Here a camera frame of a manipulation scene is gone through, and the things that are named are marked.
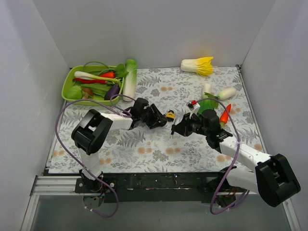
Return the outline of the yellow padlock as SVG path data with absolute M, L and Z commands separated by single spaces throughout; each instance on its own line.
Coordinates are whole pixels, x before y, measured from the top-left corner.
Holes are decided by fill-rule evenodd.
M 172 110 L 169 110 L 167 113 L 166 113 L 166 119 L 170 122 L 174 121 L 175 119 L 175 113 L 174 111 Z

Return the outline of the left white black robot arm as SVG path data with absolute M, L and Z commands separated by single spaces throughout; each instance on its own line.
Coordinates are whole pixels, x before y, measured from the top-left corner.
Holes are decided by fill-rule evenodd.
M 166 125 L 167 119 L 154 104 L 138 98 L 133 106 L 119 115 L 100 113 L 90 109 L 74 128 L 71 138 L 81 156 L 82 169 L 79 173 L 83 185 L 91 192 L 98 192 L 103 185 L 99 178 L 103 174 L 99 163 L 99 150 L 109 131 L 130 130 L 138 123 L 144 123 L 148 128 L 154 129 Z

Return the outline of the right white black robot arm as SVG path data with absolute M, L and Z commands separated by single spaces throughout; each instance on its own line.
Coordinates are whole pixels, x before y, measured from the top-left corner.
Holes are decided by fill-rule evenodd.
M 258 193 L 271 207 L 276 207 L 300 192 L 300 184 L 285 156 L 270 155 L 241 144 L 235 136 L 224 130 L 214 110 L 203 111 L 202 118 L 187 113 L 171 133 L 188 137 L 192 133 L 204 135 L 208 145 L 221 154 L 245 165 L 243 171 L 230 166 L 220 171 L 218 186 L 223 191 L 233 187 Z

